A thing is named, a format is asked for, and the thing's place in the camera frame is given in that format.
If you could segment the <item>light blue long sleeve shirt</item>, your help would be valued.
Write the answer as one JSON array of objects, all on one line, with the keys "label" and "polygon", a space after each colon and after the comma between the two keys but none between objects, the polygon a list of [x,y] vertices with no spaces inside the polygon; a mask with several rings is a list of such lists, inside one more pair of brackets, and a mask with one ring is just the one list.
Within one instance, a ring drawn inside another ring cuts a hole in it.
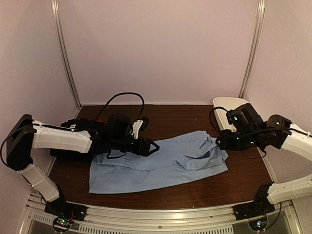
[{"label": "light blue long sleeve shirt", "polygon": [[89,193],[125,194],[190,183],[226,172],[226,151],[206,131],[156,141],[148,157],[113,150],[93,158]]}]

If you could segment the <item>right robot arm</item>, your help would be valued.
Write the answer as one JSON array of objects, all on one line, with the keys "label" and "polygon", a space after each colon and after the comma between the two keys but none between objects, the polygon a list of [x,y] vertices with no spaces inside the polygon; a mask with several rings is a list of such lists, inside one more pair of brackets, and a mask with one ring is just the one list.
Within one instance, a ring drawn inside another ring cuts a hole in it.
[{"label": "right robot arm", "polygon": [[274,210],[276,204],[312,196],[312,134],[290,119],[271,115],[263,120],[250,103],[232,110],[215,106],[209,118],[218,125],[217,146],[246,152],[256,148],[273,181],[262,185],[247,208],[254,215]]}]

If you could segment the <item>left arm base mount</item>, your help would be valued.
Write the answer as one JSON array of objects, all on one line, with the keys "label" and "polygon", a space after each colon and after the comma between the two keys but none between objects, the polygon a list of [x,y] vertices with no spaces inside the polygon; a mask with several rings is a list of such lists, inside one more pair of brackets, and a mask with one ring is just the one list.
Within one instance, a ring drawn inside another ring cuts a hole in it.
[{"label": "left arm base mount", "polygon": [[67,202],[64,195],[60,195],[57,199],[49,202],[44,199],[44,211],[67,220],[84,221],[86,215],[86,206]]}]

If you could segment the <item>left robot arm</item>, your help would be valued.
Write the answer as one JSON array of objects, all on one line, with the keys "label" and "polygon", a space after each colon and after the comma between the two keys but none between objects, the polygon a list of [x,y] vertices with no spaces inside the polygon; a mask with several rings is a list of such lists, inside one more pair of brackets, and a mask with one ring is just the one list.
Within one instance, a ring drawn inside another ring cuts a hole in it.
[{"label": "left robot arm", "polygon": [[148,157],[160,147],[143,138],[149,120],[142,117],[135,122],[125,115],[110,115],[107,121],[71,119],[60,126],[34,120],[24,114],[0,145],[2,163],[21,174],[59,216],[70,212],[70,205],[61,188],[42,170],[32,156],[33,151],[51,157],[92,157],[112,151]]}]

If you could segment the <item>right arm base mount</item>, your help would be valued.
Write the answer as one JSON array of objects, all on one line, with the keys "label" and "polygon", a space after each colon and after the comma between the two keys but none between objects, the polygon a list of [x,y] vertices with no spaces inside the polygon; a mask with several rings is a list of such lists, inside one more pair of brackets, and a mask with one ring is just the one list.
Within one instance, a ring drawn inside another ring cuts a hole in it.
[{"label": "right arm base mount", "polygon": [[274,212],[275,206],[265,196],[255,197],[251,202],[234,205],[233,211],[236,220],[243,220]]}]

